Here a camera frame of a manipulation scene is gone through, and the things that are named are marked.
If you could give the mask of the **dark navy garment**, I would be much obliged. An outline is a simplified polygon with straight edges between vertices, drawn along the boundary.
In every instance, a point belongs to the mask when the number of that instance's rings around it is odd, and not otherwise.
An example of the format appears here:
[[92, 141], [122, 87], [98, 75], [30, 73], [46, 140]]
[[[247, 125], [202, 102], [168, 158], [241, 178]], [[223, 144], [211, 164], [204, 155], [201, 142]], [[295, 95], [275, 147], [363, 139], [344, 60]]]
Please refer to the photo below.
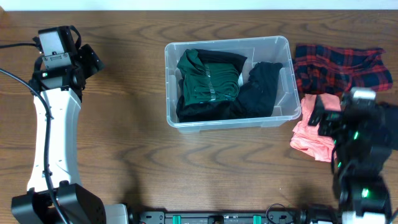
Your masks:
[[270, 117], [277, 96], [281, 63], [259, 62], [249, 72], [248, 82], [231, 103], [231, 119]]

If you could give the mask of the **large black garment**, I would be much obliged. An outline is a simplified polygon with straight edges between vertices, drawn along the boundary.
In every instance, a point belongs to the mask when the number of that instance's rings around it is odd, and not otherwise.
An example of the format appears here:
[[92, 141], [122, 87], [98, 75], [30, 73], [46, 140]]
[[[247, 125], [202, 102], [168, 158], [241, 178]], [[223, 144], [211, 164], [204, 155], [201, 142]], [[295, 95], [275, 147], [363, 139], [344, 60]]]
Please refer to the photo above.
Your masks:
[[239, 94], [239, 76], [247, 58], [214, 50], [188, 49], [177, 68], [181, 96], [176, 114], [181, 123], [236, 119], [234, 104]]

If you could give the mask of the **dark green garment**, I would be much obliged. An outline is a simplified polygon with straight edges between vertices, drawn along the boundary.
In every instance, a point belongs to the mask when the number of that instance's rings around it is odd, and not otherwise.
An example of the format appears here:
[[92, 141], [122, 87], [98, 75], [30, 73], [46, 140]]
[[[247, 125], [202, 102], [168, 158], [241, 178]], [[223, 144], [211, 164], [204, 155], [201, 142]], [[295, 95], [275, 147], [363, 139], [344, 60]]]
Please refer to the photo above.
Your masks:
[[230, 52], [187, 49], [177, 68], [183, 78], [185, 105], [233, 101], [247, 57]]

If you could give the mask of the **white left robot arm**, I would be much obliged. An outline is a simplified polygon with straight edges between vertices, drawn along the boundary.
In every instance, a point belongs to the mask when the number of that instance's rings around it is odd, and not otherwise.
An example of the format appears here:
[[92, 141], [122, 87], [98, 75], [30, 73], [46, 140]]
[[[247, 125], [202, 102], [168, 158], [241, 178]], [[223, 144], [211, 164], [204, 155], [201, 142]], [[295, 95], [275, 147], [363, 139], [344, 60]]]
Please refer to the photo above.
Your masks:
[[105, 205], [81, 183], [77, 124], [86, 81], [103, 62], [74, 26], [43, 29], [34, 38], [41, 56], [23, 82], [34, 96], [37, 134], [34, 166], [24, 195], [12, 198], [19, 223], [129, 223], [124, 204]]

